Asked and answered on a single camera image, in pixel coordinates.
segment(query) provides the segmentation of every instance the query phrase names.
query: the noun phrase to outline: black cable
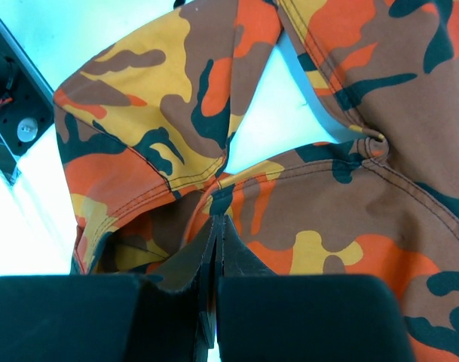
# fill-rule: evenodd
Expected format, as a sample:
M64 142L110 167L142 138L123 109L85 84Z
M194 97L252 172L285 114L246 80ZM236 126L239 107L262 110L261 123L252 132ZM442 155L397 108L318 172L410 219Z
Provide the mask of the black cable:
M174 9L178 8L179 6L183 6L185 4L185 0L175 0L174 1Z

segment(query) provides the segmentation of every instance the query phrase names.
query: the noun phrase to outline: camouflage fabric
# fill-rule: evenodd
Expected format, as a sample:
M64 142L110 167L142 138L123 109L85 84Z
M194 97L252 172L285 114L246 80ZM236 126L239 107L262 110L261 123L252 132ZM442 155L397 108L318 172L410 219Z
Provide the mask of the camouflage fabric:
M227 175L283 30L327 111L367 137ZM196 0L55 102L73 272L150 273L226 213L278 274L380 277L418 360L459 360L459 0Z

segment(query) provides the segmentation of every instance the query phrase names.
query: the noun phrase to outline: camouflage garment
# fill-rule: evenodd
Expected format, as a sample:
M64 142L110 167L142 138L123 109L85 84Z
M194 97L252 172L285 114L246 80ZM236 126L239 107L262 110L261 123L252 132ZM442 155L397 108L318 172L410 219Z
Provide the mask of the camouflage garment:
M326 110L366 138L228 175L283 30ZM196 0L55 101L73 272L150 273L226 213L278 274L383 279L418 360L459 360L459 0Z

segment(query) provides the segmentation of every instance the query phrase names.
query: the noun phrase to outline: stitched seam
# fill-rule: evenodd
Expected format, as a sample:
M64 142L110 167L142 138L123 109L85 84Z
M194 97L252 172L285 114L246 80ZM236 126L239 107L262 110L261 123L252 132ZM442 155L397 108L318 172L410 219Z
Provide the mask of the stitched seam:
M203 174L205 174L211 167L213 167L215 164L217 164L219 162L219 159L223 156L225 156L225 153L226 151L224 150L219 156L217 156L217 159L212 163L210 164L206 170L200 172L200 173L194 173L192 175L187 175L187 176L179 176L179 177L176 177L176 178L173 178L173 179L167 179L166 177L164 177L163 175L161 175L160 171L157 171L157 169L154 168L154 166L152 166L152 164L149 162L149 160L147 160L144 156L142 156L140 153L138 153L134 148L132 148L131 146L128 146L126 143L123 143L120 139L116 138L114 135L110 134L110 133L106 133L106 132L102 132L101 130L95 128L92 124L90 123L87 123L86 121L83 121L81 120L80 118L78 117L75 117L75 115L73 115L71 112L68 112L66 111L65 109L63 109L62 107L58 106L57 104L55 105L56 107L58 107L59 109L61 109L62 111L66 112L66 113L69 113L70 115L73 116L73 118L75 118L77 121L80 121L82 124L86 125L87 127L91 128L92 130L95 130L96 132L98 132L99 134L102 134L104 135L105 137L108 137L109 139L115 141L116 143L120 144L120 145L123 145L123 146L126 146L127 149L129 149L134 155L136 155L137 157L139 157L140 159L142 159L146 164L148 164L152 170L154 170L157 174L159 174L159 176L161 176L162 179L166 180L167 182L171 182L171 181L176 181L178 179L184 179L184 178L189 178L189 177L196 177L196 176L201 176ZM183 187L183 186L186 186L190 183L193 183L193 181L190 181L190 182L187 182L187 183L183 183L181 184L180 186L178 186L179 188L180 187Z
M387 181L388 183L390 183L391 185L397 187L398 189L404 191L408 196L410 196L411 198L413 198L414 200L416 200L420 205L422 205L423 207L425 207L427 210L429 210L434 216L436 216L437 219L439 219L442 224L452 233L452 235L454 235L454 237L457 239L457 241L459 241L459 235L457 235L453 230L452 228L447 225L447 223L445 222L445 220L443 220L438 214L435 213L435 211L433 211L430 207L428 207L426 204L424 204L422 201L418 200L414 195L412 195L410 192L408 192L407 190L405 190L402 186L398 186L396 183L393 183L391 181L389 181L389 179L385 178L384 176L380 175L377 171L371 169L370 167L368 166L365 166L363 165L363 167L365 169L367 169L368 171L374 173L375 175L377 175L378 177L380 177L381 179ZM416 186L416 185L413 185L412 183L409 183L407 180L403 179L409 186L413 187L414 189L420 191L420 189ZM434 200L432 200L431 198L429 198L430 201L432 203L434 203L436 206L439 206L438 204L435 203Z
M380 168L384 168L385 170L389 171L391 174L393 174L394 176L396 177L399 177L402 181L404 181L405 183L407 183L409 186L411 186L412 188L418 190L423 196L427 197L431 202L432 204L434 204L436 207L438 207L440 210L442 210L443 212L445 212L447 214L447 216L449 216L451 219L453 219L458 225L459 225L459 219L444 205L442 204L440 201L436 200L432 195L430 195L428 192L426 192L425 190L423 190L422 188L418 187L418 185L415 185L414 183L410 182L409 180L407 180L405 177L403 177L402 175L398 174L395 170L393 170L391 167L388 167L387 165L384 165L384 164L379 164L378 162L376 162L375 160L372 160L370 159L370 161L377 167L380 167ZM368 167L365 167L367 170L370 170L371 172L374 172L376 173L376 171L374 170L371 170L370 168Z
M299 34L299 37L300 39L302 39L301 41L306 45L306 48L308 50L308 53L311 55L311 57L315 60L316 62L316 57L314 56L314 50L313 48L316 48L316 50L320 53L320 56L323 58L323 59L326 59L326 62L329 64L330 68L332 68L332 73L334 73L334 70L336 69L336 67L332 64L332 62L328 59L328 57L325 57L325 53L323 53L323 51L321 50L321 48L319 47L319 45L317 44L316 42L316 39L314 38L312 32L309 30L309 28L305 25L304 23L304 20L303 20L303 17L301 16L301 13L298 11L297 7L295 6L294 2L292 0L290 0L291 3L292 3L292 8L294 10L294 12L297 13L298 17L299 17L299 20L300 20L300 24L302 24L302 28L305 28L307 31L308 31L308 35L311 37L311 40L313 41L314 43L314 46L310 46L310 44L308 44L308 42L306 41L306 38L303 36L303 34L301 33L301 30L299 29L298 26L294 26L294 29L296 32L298 32ZM294 16L291 14L290 11L288 11L289 7L286 3L285 0L281 0L281 2L283 3L283 7L285 8L284 10L286 11L286 14L288 15L288 17L291 19L291 21L296 24L296 19L294 18ZM330 87L331 91L335 94L337 92L337 90L335 89L334 85L331 83L330 81L330 78L327 76L327 74L325 72L323 72L321 70L321 64L319 64L319 71L320 71L320 74L323 75L323 77L325 78L326 80L326 83L328 84L328 86ZM343 84L341 83L340 79L338 78L338 75L335 74L335 79L336 81L338 82L338 84L341 86L341 89L344 90L344 95L345 97L349 100L349 102L353 105L353 108L352 110L354 110L360 117L361 119L363 120L364 117L361 115L360 111L354 106L353 102L351 101L351 98L348 96L348 91L343 87ZM351 123L351 124L354 124L356 126L360 126L360 127L368 127L368 125L364 122L360 122L358 120L356 120L351 114L349 111L344 111L341 107L340 109L342 110L342 112L347 116L347 119L348 121Z
M380 166L378 165L377 163L375 163L372 159L369 159L369 161L371 161L373 164L375 164L376 166ZM454 235L454 237L459 241L459 235L457 235L453 230L452 228L445 222L445 220L443 220L434 210L432 210L431 208L429 208L426 204L424 204L422 201L418 200L414 195L412 195L409 191L405 190L403 187L401 186L398 186L396 183L393 183L391 181L389 181L389 179L387 179L386 177L380 175L378 172L376 172L375 170L372 170L370 167L368 166L365 166L364 164L362 164L362 167L372 173L374 173L375 175L377 175L378 177L380 177L383 181L386 181L387 183L397 187L398 189L404 191L407 195L409 195L411 198L413 198L415 201L417 201L420 205L422 205L423 207L425 207L427 210L430 211L431 214L433 214L437 219L440 220L440 222L452 233L452 235ZM300 176L305 176L305 175L308 175L308 174L311 174L311 173L319 173L319 172L329 172L331 170L315 170L315 171L310 171L310 172L307 172L307 173L301 173L299 175L293 175L293 176L286 176L286 177L279 177L278 179L291 179L291 178L295 178L295 177L300 177ZM397 173L394 173L395 176L398 176L400 178L402 178L400 175L398 175ZM456 221L458 224L459 224L459 220L458 219L455 219L455 216L452 216L451 214L448 213L447 210L445 210L445 208L443 208L442 206L438 205L431 197L429 197L429 195L427 195L426 193L423 193L423 190L420 190L416 185L414 185L413 183L410 183L408 180L406 179L403 179L409 186L411 186L412 188L416 189L417 191L421 192L421 194L427 198L430 199L430 201L432 201L437 207L441 208L442 210L444 210L449 216L452 217L452 219L454 221ZM269 182L269 180L267 179L264 179L262 180L261 182L259 182L259 184L261 183L267 183ZM250 185L245 185L243 184L240 188L236 189L234 188L233 191L239 191L240 189L245 189L246 187L249 188L249 187L252 187L252 186L255 186L255 184L250 184ZM227 195L225 195L224 197L220 197L220 198L213 198L213 201L215 200L221 200L223 198L226 198ZM201 208L201 209L204 209L207 204L209 203L210 200L206 201L206 203L204 204L204 206Z
M383 155L379 156L373 156L372 154L372 149L370 148L370 142L367 142L367 139L364 139L364 147L365 151L368 154L368 158L371 158L374 162L378 161L378 164L380 164L380 161L385 161L387 158L390 156L390 145L387 145L387 151L383 153Z
M160 194L163 194L164 192L172 192L172 189L170 188L170 184L169 182L171 181L175 181L175 180L178 180L178 179L182 179L182 178L192 178L192 177L196 177L196 176L201 176L205 173L207 173L209 171L209 173L212 173L213 172L213 169L216 169L218 166L220 166L220 164L222 164L224 162L224 159L221 159L222 156L225 155L226 151L224 151L219 157L218 159L216 159L212 164L210 164L206 170L202 171L201 173L197 173L197 174L193 174L193 175L190 175L190 176L180 176L180 177L176 177L174 179L166 179L159 171L157 171L152 165L151 163L146 159L144 158L141 154L139 154L135 149L129 147L128 145L126 145L125 143L121 142L120 140L118 140L116 137L114 137L113 135L111 135L110 133L105 133L105 132L102 132L101 130L98 130L96 129L93 125L91 124L88 124L87 122L85 121L82 121L80 118L78 117L75 117L71 112L67 112L65 109L63 109L62 107L58 106L57 104L55 105L56 107L58 107L60 110L62 110L63 112L66 112L66 113L69 113L70 115L72 115L74 117L74 119L76 121L79 121L81 122L82 124L86 125L87 127L91 128L92 130L95 130L98 134L102 134L103 136L105 137L108 137L110 140L113 140L115 141L116 143L118 144L121 144L123 146L126 146L127 149L129 149L135 156L137 156L138 158L140 158L141 160L143 160L153 171L155 171L155 173L163 180L162 183L156 185L156 186L153 186L151 187L149 190L143 192L142 194L140 195L137 195L135 198L132 198L130 201L128 201L126 204L120 206L116 211L114 211L113 213L109 214L100 224L99 226L97 227L95 233L94 233L94 237L93 239L94 240L97 240L97 243L98 243L98 239L100 238L100 236L103 234L103 232L109 228L111 225L113 225L117 220L114 220L112 223L110 223L110 218L112 217L118 217L118 218L121 218L121 217L124 217L126 216L127 214L129 214L131 211L133 211L134 209L136 209L140 204L142 204L144 201L147 201L147 202L150 202L150 201L153 201L155 199L156 196L159 196ZM208 179L210 178L210 176L206 177L205 179L201 179L201 180L197 180L197 181L188 181L186 183L183 183L181 185L179 185L177 187L177 190L179 189L182 189L184 186L186 185L190 185L190 184L194 184L194 183L197 183L197 182L204 182L204 181L207 181ZM132 207L129 207L129 205L131 203L133 203L135 200L137 200L138 198L141 198L143 197L144 195L148 194L149 192L152 192L154 191L155 189L161 187L161 186L167 186L167 189L164 189L154 195L152 195L152 197L148 198L148 199L143 199L141 200L140 202L136 203L135 205L133 205ZM78 255L78 251L77 251L77 247L75 247L75 252L77 253L77 257L78 257L78 263L80 264L81 268L83 268L82 264L80 263L80 258L79 258L79 255Z
M103 234L103 232L109 228L111 225L113 225L117 220L114 220L112 223L110 221L110 218L112 217L117 217L117 218L122 218L122 217L125 217L127 214L135 211L135 209L137 209L139 207L140 204L143 204L145 201L147 202L150 202L150 201L153 201L155 199L156 196L159 196L160 194L163 194L164 192L171 192L170 188L168 189L164 189L154 195L152 195L150 198L143 198L144 195L148 194L149 192L155 190L157 187L161 187L163 186L164 184L161 184L159 186L155 186L153 187L152 189L149 189L148 191L146 192L143 192L142 194L138 195L137 197L133 198L132 200L130 200L129 202L127 202L125 205L119 207L116 211L114 211L113 213L111 213L110 215L108 215L101 223L100 225L97 227L96 231L95 231L95 234L94 234L94 237L93 239L94 240L97 240L98 238L100 238ZM141 201L137 202L136 204L134 204L133 206L131 207L128 207L128 205L132 202L134 202L135 200L137 200L138 198L143 198Z
M274 175L274 174L284 175L285 173L288 173L288 172L290 172L290 171L292 171L292 170L298 170L298 169L301 169L301 168L304 168L304 167L317 166L317 165L321 165L321 164L325 164L325 163L330 164L330 163L332 163L332 162L333 162L332 160L331 160L331 161L327 161L327 160L326 160L326 161L315 161L314 163L312 162L312 163L310 163L310 164L305 164L305 165L303 165L303 166L297 166L297 167L294 167L294 168L285 170L285 171L283 171L283 172L272 172L272 173L264 173L264 174L256 175L256 176L253 176L253 177L251 177L251 178L245 180L245 182L242 183L242 184L240 184L238 187L234 187L233 192L234 192L234 191L240 191L240 190L242 190L242 189L247 189L247 188L249 188L249 187L255 186L255 185L256 185L255 183L250 183L250 184L247 183L247 181L250 181L250 180L253 180L253 179L254 179L255 181L258 181L259 179L261 179L261 178L263 178L263 177L266 177L266 176L271 176L271 175ZM327 172L327 171L331 171L331 170L332 170L331 168L329 168L329 169L327 169L327 170L314 170L314 171L309 171L309 172L306 172L306 173L300 173L300 174L298 174L298 175L291 175L291 176L285 176L285 177L278 177L277 179L291 179L291 178L293 178L293 177L309 175L310 173ZM261 184L261 183L268 183L268 182L270 182L270 181L272 181L272 180L264 179L264 180L262 180L261 182L259 182L258 184ZM209 199L208 199L208 200L206 201L206 203L204 204L204 206L202 206L201 210L204 209L204 208L208 205L208 203L209 203L210 201L222 200L222 199L227 198L227 197L228 197L227 195L223 195L223 196L219 196L219 197L218 197L218 196L216 196L216 197L213 196L213 199L212 199L212 200L209 200Z

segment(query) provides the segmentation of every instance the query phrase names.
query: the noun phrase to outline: black metal bracket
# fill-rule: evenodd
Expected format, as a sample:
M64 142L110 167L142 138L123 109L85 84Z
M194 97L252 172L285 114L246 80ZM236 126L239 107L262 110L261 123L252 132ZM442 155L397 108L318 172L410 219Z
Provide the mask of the black metal bracket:
M0 97L12 101L0 108L0 173L13 184L19 158L54 122L53 90L0 19L0 83L4 72Z

